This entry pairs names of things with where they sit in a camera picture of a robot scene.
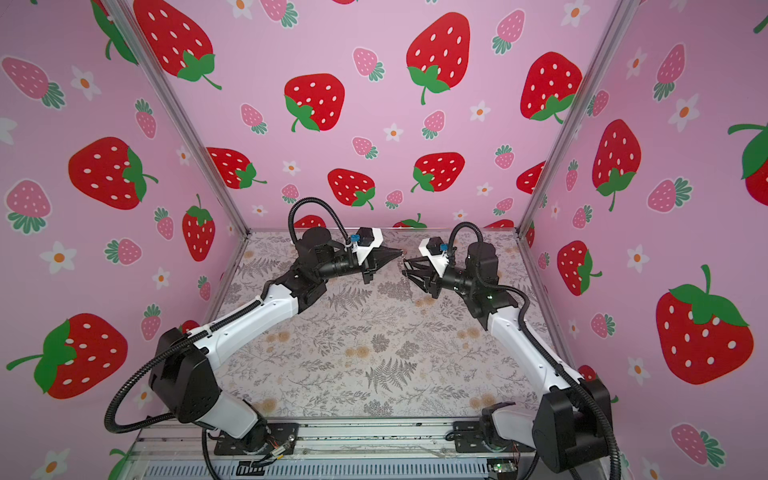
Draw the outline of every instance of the table surface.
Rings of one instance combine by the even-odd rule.
[[[425,237],[449,230],[384,230],[384,245],[419,257]],[[526,320],[551,345],[515,234],[486,231],[499,257],[501,283],[531,297]],[[463,264],[474,234],[457,237]],[[287,232],[252,233],[219,315],[260,295],[264,282],[296,258]],[[364,285],[359,275],[330,280],[327,293],[300,315],[259,336],[222,365],[222,389],[266,417],[460,417],[513,401],[538,399],[510,352],[473,319],[455,293],[437,300],[400,270],[402,258]]]

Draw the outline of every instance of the pink wallpaper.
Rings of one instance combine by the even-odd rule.
[[[348,224],[518,222],[615,5],[169,3],[134,13],[257,228],[306,196]]]
[[[204,319],[237,237],[98,4],[13,2],[0,45],[3,476],[112,480],[134,436],[106,405]],[[118,420],[160,407],[141,383]]]
[[[642,4],[535,217],[577,366],[616,396],[625,478],[766,471],[766,15]]]

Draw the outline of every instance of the pink wall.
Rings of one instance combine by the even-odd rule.
[[[535,218],[532,251],[577,366],[618,397],[626,478],[765,472],[768,149],[765,131],[728,131],[766,123],[768,31],[753,31],[766,14],[764,2],[641,5],[601,82],[607,105],[600,95],[583,119]],[[586,249],[602,275],[585,289]]]
[[[108,60],[107,43],[90,2],[13,2],[0,18],[0,57],[29,62],[4,58],[0,74],[0,190],[12,220],[0,228],[2,363],[45,354],[3,370],[4,478],[50,478],[46,469],[54,477],[109,477],[122,458],[111,450],[126,452],[134,436],[104,430],[106,405],[152,357],[157,335],[204,319],[212,300],[201,298],[198,279],[206,276],[214,295],[237,243],[194,161],[180,162],[182,141],[144,73],[122,57],[121,51],[132,58],[123,45],[111,45]],[[58,91],[64,106],[47,108],[41,96],[61,98]],[[152,109],[151,118],[141,115],[152,138],[137,122],[142,98]],[[113,139],[83,150],[106,137]],[[144,173],[159,180],[147,179],[141,202],[135,160],[134,176],[124,170],[128,146]],[[15,188],[24,179],[34,183]],[[47,201],[36,195],[40,189]],[[196,194],[216,227],[199,262],[182,238]],[[158,207],[169,212],[172,228],[163,220],[158,230]],[[141,256],[123,249],[113,263],[104,251],[123,239],[138,245]],[[159,269],[167,277],[160,286]],[[152,305],[159,315],[145,316]],[[157,413],[160,401],[150,393],[142,402],[143,392],[129,393],[121,422]]]
[[[253,163],[256,182],[250,181],[251,172],[243,174],[249,180],[242,184],[235,163],[220,169],[225,180],[233,180],[229,185],[235,188],[229,192],[250,226],[284,227],[291,195],[299,195],[328,200],[349,224],[391,227],[420,215],[425,225],[447,227],[459,219],[481,225],[519,221],[531,188],[519,189],[518,178],[522,185],[529,173],[538,175],[537,165],[547,157],[560,127],[547,114],[543,121],[527,117],[551,96],[564,100],[575,91],[578,71],[588,67],[615,1],[546,6],[532,0],[170,4],[136,0],[134,13],[203,142],[229,149],[214,152],[217,161],[230,153],[230,158]],[[264,4],[284,9],[265,10]],[[420,36],[433,22],[437,24],[430,33]],[[503,39],[510,41],[511,50]],[[191,61],[184,60],[185,50],[194,55],[187,53]],[[534,66],[548,52],[564,58],[548,55]],[[210,54],[215,60],[200,60]],[[180,72],[181,62],[186,68]],[[557,63],[560,69],[553,71]],[[436,80],[420,71],[430,65],[440,68]],[[414,67],[420,84],[408,66]],[[531,81],[526,81],[529,69]],[[315,74],[323,75],[301,78]],[[530,90],[531,83],[537,91]],[[320,90],[327,85],[332,90]],[[286,107],[286,92],[293,113]],[[567,107],[568,101],[559,104],[558,99],[552,98],[558,105],[548,112]],[[303,119],[298,123],[297,115]],[[422,133],[427,127],[437,137]],[[514,158],[506,150],[497,154],[505,145]],[[446,172],[418,182],[414,166],[427,155],[422,161],[429,168],[422,171]],[[444,169],[442,161],[454,163]],[[463,169],[451,174],[460,164]],[[353,173],[334,172],[331,181],[340,185],[331,189],[328,176],[335,169]],[[422,184],[435,192],[423,190]],[[369,191],[372,185],[375,192]],[[359,207],[349,206],[357,200],[355,191],[363,193]],[[390,196],[396,191],[402,195]],[[399,207],[388,208],[387,202]],[[329,221],[321,212],[307,210]]]

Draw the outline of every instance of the green calyx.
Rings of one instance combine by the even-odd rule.
[[[710,294],[710,283],[712,280],[710,267],[709,265],[702,265],[701,269],[704,271],[704,278],[707,281],[706,291],[702,291],[698,286],[690,284],[680,285],[678,288],[670,290],[673,297],[690,305],[691,312],[694,315],[694,323],[696,325],[703,325],[709,323],[716,316],[729,325],[749,326],[730,300],[722,296]]]

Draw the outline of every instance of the red strawberry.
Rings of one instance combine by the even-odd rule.
[[[672,373],[700,385],[739,368],[752,355],[748,324],[730,300],[710,295],[710,268],[702,265],[707,291],[681,285],[656,305],[661,351]]]
[[[256,168],[250,163],[248,157],[239,151],[212,147],[207,147],[206,150],[216,164],[221,180],[224,180],[224,184],[229,188],[238,190],[250,187],[253,182],[266,183],[265,180],[256,180]]]
[[[43,342],[42,355],[27,356],[5,368],[32,359],[35,382],[55,399],[70,399],[88,391],[115,373],[125,362],[128,343],[120,332],[99,316],[80,313],[54,328]]]
[[[170,240],[174,237],[174,219],[168,216],[168,210],[158,207],[154,211],[154,221],[157,222],[157,232],[165,240]]]
[[[419,34],[406,53],[411,80],[438,94],[455,87],[469,64],[469,20],[460,13],[446,13]]]
[[[141,335],[148,342],[152,340],[160,329],[160,307],[154,303],[147,307],[144,318],[141,320]]]
[[[592,273],[592,255],[584,242],[576,240],[562,247],[558,252],[558,271],[565,286],[575,296],[586,292],[590,277],[603,276],[602,272]]]
[[[376,54],[365,48],[355,48],[352,52],[357,73],[368,77],[370,81],[379,81],[384,78],[384,64],[379,61]]]
[[[149,104],[140,98],[136,100],[136,123],[139,124],[139,128],[147,135],[147,138],[154,138],[157,133],[157,122],[152,116],[152,109],[149,108]]]
[[[704,430],[699,432],[693,425],[681,423],[672,427],[670,435],[675,445],[699,465],[709,462],[714,468],[725,466],[726,454],[720,443]]]
[[[534,165],[520,174],[517,181],[518,190],[524,191],[527,194],[533,194],[533,189],[536,188],[538,178],[544,170],[544,163],[545,162],[541,162],[538,165]]]
[[[107,243],[104,255],[112,263],[117,264],[119,262],[121,265],[131,265],[141,258],[141,247],[130,238],[124,238],[119,243],[117,240],[112,240]]]
[[[210,246],[214,243],[216,224],[208,210],[203,208],[200,195],[197,195],[197,205],[193,205],[185,213],[181,221],[181,233],[184,234],[192,258],[196,262],[205,260]]]
[[[616,192],[629,187],[640,167],[640,142],[623,120],[614,120],[605,128],[592,165],[592,184],[603,197],[613,195],[609,212],[614,211]]]
[[[43,218],[51,214],[51,202],[33,180],[20,180],[5,195],[5,205],[11,211],[7,218],[13,230],[29,235],[48,225]]]
[[[656,73],[654,98],[662,101],[674,90],[674,82],[680,78],[685,69],[685,45],[679,43],[672,47],[667,57],[661,62]]]
[[[355,153],[368,160],[379,156],[379,151],[373,146],[373,142],[367,138],[354,137],[352,139],[352,146],[355,148]]]
[[[49,82],[48,76],[37,65],[16,57],[2,58],[2,69],[19,91],[32,100],[42,101],[48,108],[65,106],[64,92],[57,83]]]
[[[648,208],[668,214],[673,208],[680,208],[690,200],[693,189],[686,178],[679,177],[674,182],[666,179],[648,195]]]
[[[565,188],[570,192],[576,186],[576,180],[578,179],[578,162],[576,159],[571,160],[568,164],[568,173],[565,175]]]
[[[326,222],[317,215],[307,215],[298,219],[294,224],[294,228],[312,228],[312,227],[325,227]]]
[[[149,178],[139,157],[125,142],[105,137],[69,159],[69,180],[81,192],[119,210],[138,206],[147,193]]]
[[[210,300],[210,282],[206,276],[201,276],[197,280],[197,288],[200,289],[200,298],[206,302]]]
[[[555,120],[563,123],[558,113],[571,106],[579,85],[581,70],[576,65],[559,53],[545,53],[528,70],[520,112],[523,117],[539,121],[554,115]]]
[[[746,180],[746,191],[752,198],[768,205],[768,126],[738,124],[728,128],[728,134],[741,130],[760,130],[744,148],[742,178]]]
[[[301,122],[308,130],[330,130],[339,121],[344,106],[344,85],[328,73],[302,75],[288,80],[286,108],[296,117],[290,130]]]
[[[419,158],[413,166],[413,180],[418,182],[411,189],[421,186],[428,192],[442,192],[453,185],[464,170],[464,157],[455,152],[429,154]]]
[[[214,71],[214,46],[200,26],[163,0],[135,0],[134,15],[160,66],[188,81]]]
[[[347,207],[368,204],[373,210],[371,199],[376,195],[376,184],[368,175],[336,168],[328,173],[328,185],[336,199]]]

